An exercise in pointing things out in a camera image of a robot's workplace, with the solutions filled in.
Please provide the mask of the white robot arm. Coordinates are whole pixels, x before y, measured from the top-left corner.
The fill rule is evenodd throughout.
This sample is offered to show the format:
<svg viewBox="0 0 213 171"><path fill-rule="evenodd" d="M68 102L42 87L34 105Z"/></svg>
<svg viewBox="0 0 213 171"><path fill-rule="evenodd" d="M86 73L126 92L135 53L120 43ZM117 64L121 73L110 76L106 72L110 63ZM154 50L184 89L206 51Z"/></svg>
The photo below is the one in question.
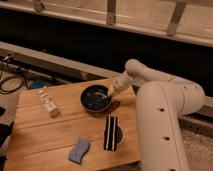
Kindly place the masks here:
<svg viewBox="0 0 213 171"><path fill-rule="evenodd" d="M136 97L142 171L190 171L178 118L203 107L203 88L130 59L111 84L109 95L120 94L138 79L145 81Z"/></svg>

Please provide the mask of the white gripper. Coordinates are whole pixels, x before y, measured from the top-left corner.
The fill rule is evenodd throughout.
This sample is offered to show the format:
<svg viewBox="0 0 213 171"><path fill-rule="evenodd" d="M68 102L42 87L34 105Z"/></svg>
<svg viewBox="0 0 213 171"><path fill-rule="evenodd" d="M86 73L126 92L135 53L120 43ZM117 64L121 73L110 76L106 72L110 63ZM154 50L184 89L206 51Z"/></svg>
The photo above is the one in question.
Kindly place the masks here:
<svg viewBox="0 0 213 171"><path fill-rule="evenodd" d="M114 97L126 90L129 86L129 80L126 78L117 77L108 89L108 96Z"/></svg>

